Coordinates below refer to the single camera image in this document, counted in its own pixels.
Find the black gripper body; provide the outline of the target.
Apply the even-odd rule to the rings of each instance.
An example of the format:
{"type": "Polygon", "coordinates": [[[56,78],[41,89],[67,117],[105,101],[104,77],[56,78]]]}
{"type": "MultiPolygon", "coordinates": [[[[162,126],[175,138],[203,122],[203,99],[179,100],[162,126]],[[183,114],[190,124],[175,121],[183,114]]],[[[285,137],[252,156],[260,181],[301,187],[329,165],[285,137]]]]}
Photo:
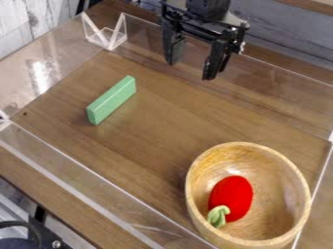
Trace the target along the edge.
{"type": "Polygon", "coordinates": [[[234,53],[240,53],[244,47],[244,33],[250,24],[234,16],[230,11],[231,0],[184,0],[184,5],[176,7],[162,0],[163,19],[178,24],[178,29],[211,42],[215,39],[227,41],[234,53]]]}

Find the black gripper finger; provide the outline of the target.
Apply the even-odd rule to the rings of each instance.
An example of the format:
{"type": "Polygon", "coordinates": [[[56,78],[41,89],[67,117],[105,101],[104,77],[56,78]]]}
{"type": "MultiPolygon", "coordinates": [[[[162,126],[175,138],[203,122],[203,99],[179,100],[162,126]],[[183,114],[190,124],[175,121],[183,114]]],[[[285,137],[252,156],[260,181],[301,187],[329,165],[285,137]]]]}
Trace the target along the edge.
{"type": "Polygon", "coordinates": [[[231,46],[227,41],[216,39],[212,41],[211,53],[206,58],[203,68],[203,80],[212,80],[219,72],[223,71],[224,66],[231,56],[231,46]]]}
{"type": "Polygon", "coordinates": [[[164,58],[168,65],[180,61],[184,53],[186,38],[178,29],[178,24],[163,19],[163,48],[164,58]]]}

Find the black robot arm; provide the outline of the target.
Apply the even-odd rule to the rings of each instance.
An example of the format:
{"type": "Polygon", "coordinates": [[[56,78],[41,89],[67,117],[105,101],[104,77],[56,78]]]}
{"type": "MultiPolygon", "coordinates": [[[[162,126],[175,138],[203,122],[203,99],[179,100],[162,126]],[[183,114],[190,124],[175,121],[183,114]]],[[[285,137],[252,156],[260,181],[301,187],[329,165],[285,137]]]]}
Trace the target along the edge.
{"type": "Polygon", "coordinates": [[[224,70],[232,53],[244,49],[246,20],[230,11],[231,0],[186,0],[183,8],[162,0],[164,58],[174,65],[183,57],[186,36],[211,45],[203,66],[202,80],[212,80],[224,70]]]}

